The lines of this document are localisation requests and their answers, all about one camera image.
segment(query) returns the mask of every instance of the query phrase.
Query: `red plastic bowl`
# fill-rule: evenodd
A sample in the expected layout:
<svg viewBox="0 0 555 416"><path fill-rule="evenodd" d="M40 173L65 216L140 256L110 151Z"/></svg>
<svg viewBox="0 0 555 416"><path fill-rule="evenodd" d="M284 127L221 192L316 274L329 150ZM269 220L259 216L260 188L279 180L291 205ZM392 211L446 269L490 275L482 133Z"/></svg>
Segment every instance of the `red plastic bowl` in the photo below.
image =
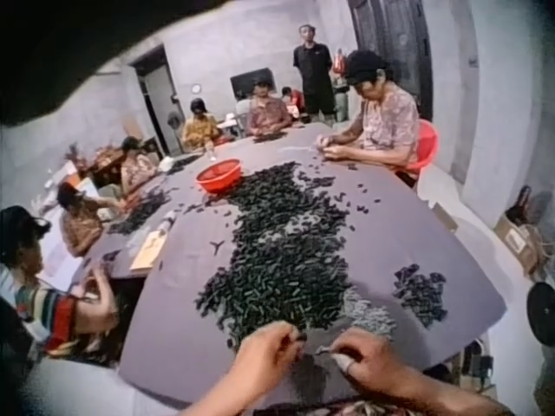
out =
<svg viewBox="0 0 555 416"><path fill-rule="evenodd" d="M223 160L206 168L197 176L197 182L205 191L225 191L241 178L241 162L238 159Z"/></svg>

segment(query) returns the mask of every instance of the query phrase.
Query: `red plastic chair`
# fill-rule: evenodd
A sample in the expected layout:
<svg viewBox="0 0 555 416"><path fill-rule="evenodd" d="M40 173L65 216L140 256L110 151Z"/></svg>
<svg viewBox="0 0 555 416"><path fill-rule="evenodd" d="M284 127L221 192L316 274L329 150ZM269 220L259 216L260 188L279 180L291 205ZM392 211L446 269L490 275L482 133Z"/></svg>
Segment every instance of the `red plastic chair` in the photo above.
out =
<svg viewBox="0 0 555 416"><path fill-rule="evenodd" d="M420 120L420 134L416 155L418 160L407 166L407 170L420 174L420 171L434 161L439 146L439 134L434 125L427 120Z"/></svg>

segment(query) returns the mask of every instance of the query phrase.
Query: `cardboard box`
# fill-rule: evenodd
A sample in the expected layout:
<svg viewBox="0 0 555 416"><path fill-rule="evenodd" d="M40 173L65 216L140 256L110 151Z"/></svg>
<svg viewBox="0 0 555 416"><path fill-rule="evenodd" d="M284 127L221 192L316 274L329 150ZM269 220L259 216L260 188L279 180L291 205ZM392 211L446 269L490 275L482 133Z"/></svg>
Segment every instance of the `cardboard box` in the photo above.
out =
<svg viewBox="0 0 555 416"><path fill-rule="evenodd" d="M531 274L539 262L539 254L530 241L530 236L525 230L520 229L506 217L501 216L493 228L493 232L499 237L503 244L519 260L524 272Z"/></svg>

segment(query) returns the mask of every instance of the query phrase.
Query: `wooden table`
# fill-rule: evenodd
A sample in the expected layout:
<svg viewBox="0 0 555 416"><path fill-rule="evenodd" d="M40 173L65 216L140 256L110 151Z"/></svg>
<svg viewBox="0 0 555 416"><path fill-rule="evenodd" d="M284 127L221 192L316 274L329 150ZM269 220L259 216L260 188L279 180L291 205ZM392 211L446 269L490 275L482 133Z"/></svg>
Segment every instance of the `wooden table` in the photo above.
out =
<svg viewBox="0 0 555 416"><path fill-rule="evenodd" d="M217 156L241 159L245 172L295 160L301 165L299 169L316 176L307 167L317 156L313 142L318 134L329 131L323 124L311 124L291 129L287 137L273 142L253 144L247 139L223 145L218 147ZM210 163L201 158L167 179L166 188L179 188L172 192L167 209L203 201L205 194L194 178ZM376 306L386 306L396 319L394 347L404 361L421 369L438 364L459 353L503 316L504 301L479 265L428 206L393 174L378 166L359 166L351 171L326 163L321 176L336 177L333 187L327 188L331 194L346 192L345 201L353 206L371 207L368 216L351 210L348 222L356 226L356 232L341 232L347 238L342 255L349 262L349 279L359 292ZM360 192L359 183L366 184L368 193ZM373 204L377 198L381 203ZM238 209L229 206L232 216L224 218L227 209L220 206L219 214L215 208L207 208L178 216L160 254L163 270L155 264L150 272L127 335L120 375L129 383L157 395L192 402L231 365L233 353L226 347L226 335L216 327L216 317L200 317L193 303L217 268L229 265L232 224ZM225 243L214 257L210 241L221 240ZM436 271L447 278L443 302L449 315L431 329L425 329L391 295L394 273L411 263L418 263L425 274ZM338 328L309 331L306 351L313 353L337 332ZM319 367L313 370L321 375L325 368L328 376L321 395L312 400L330 401L354 394L329 359L315 360ZM306 371L310 377L312 370ZM300 403L295 386L298 384L288 375L261 406Z"/></svg>

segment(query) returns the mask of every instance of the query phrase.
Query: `tile floor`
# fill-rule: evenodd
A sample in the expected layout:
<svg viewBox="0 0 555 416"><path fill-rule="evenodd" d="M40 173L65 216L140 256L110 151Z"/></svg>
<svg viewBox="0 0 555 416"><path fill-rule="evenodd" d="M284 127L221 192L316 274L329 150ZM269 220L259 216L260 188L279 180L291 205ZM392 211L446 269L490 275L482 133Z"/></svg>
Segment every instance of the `tile floor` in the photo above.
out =
<svg viewBox="0 0 555 416"><path fill-rule="evenodd" d="M459 187L443 171L429 167L419 184L421 198L440 202L459 224L456 236L473 254L506 300L508 310L488 333L495 359L493 382L499 400L522 416L539 410L533 398L540 376L555 374L544 367L544 355L526 319L526 294L531 284L523 277L510 252L467 209L459 198ZM175 409L162 405L121 380L116 373L64 361L44 360L31 373L28 388L41 398L48 414L61 416L164 416Z"/></svg>

